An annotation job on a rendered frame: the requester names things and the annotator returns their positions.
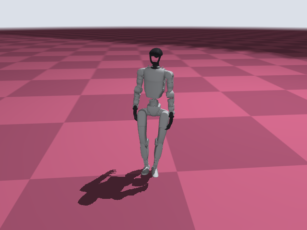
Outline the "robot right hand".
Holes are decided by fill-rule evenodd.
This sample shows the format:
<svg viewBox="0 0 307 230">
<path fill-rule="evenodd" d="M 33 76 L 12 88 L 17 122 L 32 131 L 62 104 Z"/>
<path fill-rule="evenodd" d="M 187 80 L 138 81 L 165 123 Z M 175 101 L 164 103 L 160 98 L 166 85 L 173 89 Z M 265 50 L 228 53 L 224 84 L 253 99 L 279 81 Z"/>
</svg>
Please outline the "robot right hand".
<svg viewBox="0 0 307 230">
<path fill-rule="evenodd" d="M 134 105 L 134 107 L 133 107 L 133 115 L 134 115 L 134 119 L 135 119 L 136 121 L 137 121 L 137 110 L 138 110 L 137 106 Z"/>
</svg>

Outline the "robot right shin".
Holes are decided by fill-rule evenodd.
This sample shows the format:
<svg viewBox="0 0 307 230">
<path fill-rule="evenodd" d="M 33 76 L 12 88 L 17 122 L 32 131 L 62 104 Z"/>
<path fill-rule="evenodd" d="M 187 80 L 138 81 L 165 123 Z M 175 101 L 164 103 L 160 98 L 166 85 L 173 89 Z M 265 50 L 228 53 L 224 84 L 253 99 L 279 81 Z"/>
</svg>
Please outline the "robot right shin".
<svg viewBox="0 0 307 230">
<path fill-rule="evenodd" d="M 144 166 L 148 165 L 148 155 L 149 155 L 149 146 L 146 146 L 144 144 L 140 144 L 140 149 L 141 149 L 141 155 L 143 158 Z"/>
</svg>

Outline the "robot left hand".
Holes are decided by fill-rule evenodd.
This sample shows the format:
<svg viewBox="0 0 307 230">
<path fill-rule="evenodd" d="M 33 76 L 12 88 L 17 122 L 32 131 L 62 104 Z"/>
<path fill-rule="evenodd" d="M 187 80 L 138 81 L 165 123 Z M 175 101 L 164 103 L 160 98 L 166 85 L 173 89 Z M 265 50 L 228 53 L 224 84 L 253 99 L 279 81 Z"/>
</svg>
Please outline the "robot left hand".
<svg viewBox="0 0 307 230">
<path fill-rule="evenodd" d="M 172 122 L 173 122 L 173 118 L 174 118 L 174 116 L 173 116 L 173 112 L 170 112 L 169 113 L 169 124 L 167 125 L 167 128 L 165 129 L 165 130 L 168 130 L 170 127 L 171 127 L 171 125 L 172 125 Z"/>
</svg>

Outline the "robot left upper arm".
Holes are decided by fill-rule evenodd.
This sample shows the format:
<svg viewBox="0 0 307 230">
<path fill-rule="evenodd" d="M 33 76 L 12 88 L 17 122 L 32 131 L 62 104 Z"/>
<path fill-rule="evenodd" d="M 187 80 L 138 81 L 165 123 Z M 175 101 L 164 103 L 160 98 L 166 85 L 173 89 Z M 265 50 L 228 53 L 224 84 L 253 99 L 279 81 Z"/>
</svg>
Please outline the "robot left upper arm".
<svg viewBox="0 0 307 230">
<path fill-rule="evenodd" d="M 167 98 L 173 98 L 174 74 L 171 71 L 164 70 L 165 78 L 167 79 Z"/>
</svg>

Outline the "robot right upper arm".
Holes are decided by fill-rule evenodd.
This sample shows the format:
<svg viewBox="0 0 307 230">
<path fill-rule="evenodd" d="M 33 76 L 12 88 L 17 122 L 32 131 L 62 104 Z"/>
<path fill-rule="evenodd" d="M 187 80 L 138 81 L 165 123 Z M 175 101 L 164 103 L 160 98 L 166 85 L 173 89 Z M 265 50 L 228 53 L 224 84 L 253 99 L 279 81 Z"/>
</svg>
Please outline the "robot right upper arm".
<svg viewBox="0 0 307 230">
<path fill-rule="evenodd" d="M 145 68 L 141 68 L 137 71 L 137 86 L 134 89 L 134 92 L 141 93 L 142 92 L 142 84 L 144 79 L 144 70 Z"/>
</svg>

